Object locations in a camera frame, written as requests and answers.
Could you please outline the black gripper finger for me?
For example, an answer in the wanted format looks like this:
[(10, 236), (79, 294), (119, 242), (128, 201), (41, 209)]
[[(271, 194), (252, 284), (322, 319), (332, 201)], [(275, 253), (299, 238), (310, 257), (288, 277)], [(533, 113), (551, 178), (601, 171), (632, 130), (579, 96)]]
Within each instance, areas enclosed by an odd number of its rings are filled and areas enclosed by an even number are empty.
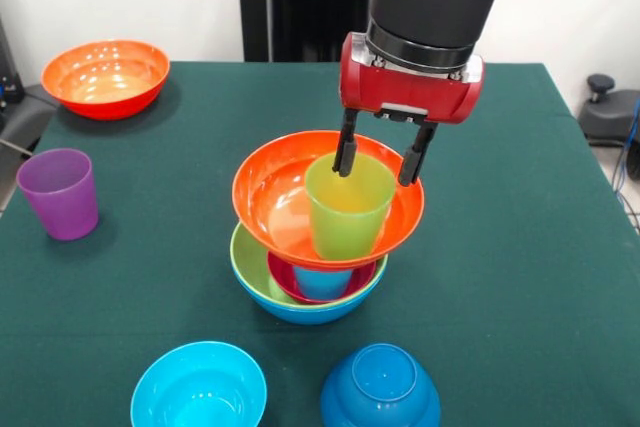
[(348, 177), (351, 174), (357, 143), (355, 140), (355, 127), (358, 111), (351, 108), (344, 110), (342, 128), (336, 149), (332, 170), (340, 177)]
[(435, 132), (435, 123), (425, 122), (420, 126), (414, 142), (403, 156), (398, 175), (398, 182), (401, 186), (407, 187), (410, 184), (415, 184), (419, 179), (427, 149), (435, 136)]

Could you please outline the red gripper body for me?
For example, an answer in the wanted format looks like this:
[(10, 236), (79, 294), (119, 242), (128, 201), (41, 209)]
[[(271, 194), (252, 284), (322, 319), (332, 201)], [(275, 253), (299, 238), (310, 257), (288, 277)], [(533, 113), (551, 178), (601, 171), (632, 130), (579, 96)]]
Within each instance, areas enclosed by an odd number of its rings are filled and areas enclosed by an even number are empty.
[(346, 108), (458, 124), (475, 107), (484, 77), (483, 59), (475, 54), (453, 73), (424, 73), (377, 61), (366, 36), (351, 32), (342, 46), (339, 92)]

